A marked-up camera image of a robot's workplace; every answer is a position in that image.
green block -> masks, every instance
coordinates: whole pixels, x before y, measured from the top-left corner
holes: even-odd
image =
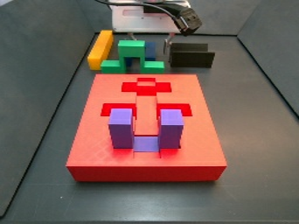
[[[104,60],[100,64],[100,70],[103,74],[124,74],[127,72],[119,60]]]
[[[163,74],[164,62],[163,61],[145,61],[141,67],[141,74]]]
[[[124,69],[127,69],[127,62],[125,62],[125,58],[119,57],[119,64],[120,64],[120,66],[121,66]]]
[[[143,40],[119,40],[117,42],[119,58],[136,57],[145,58],[145,42]]]

cable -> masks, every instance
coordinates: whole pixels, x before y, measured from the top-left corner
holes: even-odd
[[[115,5],[115,6],[148,6],[148,7],[156,8],[159,11],[163,11],[171,17],[174,21],[176,20],[175,15],[168,10],[149,3],[111,3],[111,2],[100,1],[100,0],[95,0],[95,1],[101,4]]]

yellow block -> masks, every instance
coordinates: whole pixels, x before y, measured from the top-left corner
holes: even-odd
[[[112,31],[101,31],[97,36],[97,41],[92,46],[88,54],[89,70],[100,70],[103,60],[108,58],[109,49],[113,43]]]

blue block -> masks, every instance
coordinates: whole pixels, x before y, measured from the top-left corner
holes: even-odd
[[[135,152],[157,152],[157,136],[136,136]]]
[[[155,61],[155,42],[144,43],[144,60]]]
[[[131,108],[112,108],[108,129],[115,149],[133,148],[133,111]]]
[[[128,57],[125,58],[125,67],[131,67],[133,64],[133,58]]]
[[[183,134],[182,111],[179,109],[161,109],[159,126],[159,149],[179,149]]]

black block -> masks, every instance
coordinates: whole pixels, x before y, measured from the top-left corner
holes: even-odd
[[[171,67],[211,68],[215,52],[208,52],[208,44],[172,43],[170,52]]]

